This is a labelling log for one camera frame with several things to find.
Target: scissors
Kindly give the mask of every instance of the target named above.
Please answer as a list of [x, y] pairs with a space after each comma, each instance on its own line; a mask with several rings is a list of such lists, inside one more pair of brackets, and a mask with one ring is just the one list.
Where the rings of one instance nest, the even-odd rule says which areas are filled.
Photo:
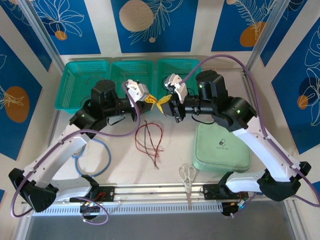
[[192, 165], [190, 165], [188, 168], [181, 166], [179, 167], [179, 170], [178, 170], [179, 178], [184, 184], [184, 189], [186, 192], [186, 199], [188, 201], [189, 209], [191, 209], [192, 207], [191, 190], [192, 190], [192, 183], [196, 177], [196, 172], [197, 170]]

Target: orange circle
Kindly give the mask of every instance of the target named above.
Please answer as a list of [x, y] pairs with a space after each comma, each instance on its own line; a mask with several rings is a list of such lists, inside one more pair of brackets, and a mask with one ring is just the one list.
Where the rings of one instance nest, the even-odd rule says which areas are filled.
[[12, 86], [4, 97], [8, 102], [5, 104], [5, 112], [8, 117], [16, 122], [23, 123], [29, 114], [30, 102], [27, 92], [19, 86]]
[[265, 25], [264, 21], [259, 21], [255, 25], [248, 26], [240, 36], [240, 44], [247, 48], [254, 47]]
[[300, 109], [306, 109], [308, 107], [308, 98], [305, 95], [301, 95], [298, 97], [297, 104]]
[[61, 40], [61, 41], [64, 41], [64, 40], [67, 39], [67, 34], [66, 34], [64, 31], [58, 30], [58, 31], [56, 31], [56, 32], [54, 33], [54, 35], [55, 35], [55, 37], [56, 37], [57, 39], [59, 39], [59, 40]]

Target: black cable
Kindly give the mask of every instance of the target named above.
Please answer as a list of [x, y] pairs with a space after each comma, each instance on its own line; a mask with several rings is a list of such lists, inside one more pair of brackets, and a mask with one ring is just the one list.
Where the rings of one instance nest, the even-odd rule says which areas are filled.
[[194, 91], [192, 88], [187, 87], [186, 89], [188, 90], [188, 93], [189, 93], [189, 95], [190, 95], [190, 96], [194, 96], [194, 95], [196, 95], [195, 91]]
[[195, 119], [195, 117], [194, 117], [193, 114], [191, 114], [191, 118], [192, 118], [194, 121], [196, 121], [197, 123], [201, 123], [201, 124], [205, 124], [205, 125], [211, 125], [211, 124], [214, 124], [214, 123], [215, 123], [214, 121], [213, 121], [213, 122], [203, 122], [203, 121], [197, 120], [197, 119]]
[[162, 84], [161, 84], [161, 86], [162, 86], [162, 88], [164, 89], [164, 90], [166, 90], [166, 93], [165, 93], [165, 95], [168, 95], [168, 92], [169, 92], [169, 90], [166, 88], [166, 86], [165, 86], [165, 79], [167, 78], [167, 77], [169, 77], [170, 75], [168, 75], [168, 76], [165, 76], [163, 79], [162, 79]]
[[122, 120], [124, 120], [126, 118], [126, 116], [124, 116], [123, 118], [121, 118], [120, 120], [118, 121], [115, 121], [114, 123], [109, 123], [109, 118], [106, 120], [106, 123], [110, 126], [113, 126], [113, 125], [116, 125], [118, 123], [120, 123]]

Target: blue cable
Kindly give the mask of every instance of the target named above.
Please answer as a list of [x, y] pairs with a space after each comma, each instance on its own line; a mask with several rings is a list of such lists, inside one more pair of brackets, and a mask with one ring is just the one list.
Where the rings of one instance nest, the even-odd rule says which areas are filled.
[[[108, 155], [109, 155], [109, 161], [108, 161], [107, 165], [101, 171], [97, 172], [96, 174], [90, 175], [90, 177], [94, 178], [94, 177], [97, 177], [97, 176], [103, 174], [108, 169], [108, 167], [110, 166], [110, 164], [111, 164], [111, 152], [110, 152], [109, 147], [103, 141], [100, 141], [100, 140], [95, 139], [95, 138], [92, 139], [92, 140], [97, 142], [97, 143], [102, 144], [105, 147], [105, 149], [107, 150]], [[83, 174], [81, 173], [81, 171], [79, 169], [79, 166], [78, 166], [79, 165], [79, 158], [84, 153], [85, 148], [86, 148], [86, 146], [83, 146], [78, 155], [72, 155], [72, 158], [74, 159], [75, 170], [77, 171], [78, 174], [80, 174], [80, 176], [82, 176]]]

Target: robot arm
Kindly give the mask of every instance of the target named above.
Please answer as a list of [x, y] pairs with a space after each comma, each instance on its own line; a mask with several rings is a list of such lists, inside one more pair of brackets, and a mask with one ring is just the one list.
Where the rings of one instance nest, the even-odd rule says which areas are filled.
[[257, 112], [240, 97], [228, 96], [224, 78], [213, 70], [207, 70], [196, 76], [198, 95], [178, 94], [178, 83], [169, 76], [165, 82], [172, 92], [171, 98], [161, 105], [167, 116], [175, 118], [177, 123], [183, 121], [186, 114], [211, 115], [214, 121], [232, 132], [257, 155], [266, 166], [265, 170], [255, 173], [227, 172], [217, 185], [218, 191], [225, 199], [239, 192], [258, 192], [274, 201], [282, 201], [293, 196], [299, 189], [301, 177], [293, 168], [307, 175], [311, 166], [299, 162], [290, 156], [271, 136], [269, 138], [289, 157], [293, 166], [273, 148], [262, 133]]
[[[140, 114], [151, 109], [152, 105], [144, 102], [149, 95], [144, 84], [128, 80], [127, 88], [132, 99], [136, 102]], [[110, 80], [98, 81], [91, 90], [91, 98], [70, 119], [70, 124], [58, 140], [23, 170], [14, 168], [9, 173], [9, 178], [15, 189], [30, 171], [33, 172], [23, 185], [20, 195], [36, 212], [44, 211], [54, 201], [67, 198], [87, 196], [89, 199], [93, 199], [95, 195], [99, 194], [99, 184], [88, 175], [71, 180], [52, 180], [52, 178], [78, 149], [95, 136], [94, 133], [78, 133], [55, 149], [37, 170], [34, 170], [34, 167], [44, 155], [51, 151], [56, 143], [62, 142], [65, 136], [82, 129], [100, 131], [107, 126], [109, 118], [125, 114], [131, 114], [132, 120], [136, 121], [137, 113], [129, 98], [118, 97], [114, 82]]]

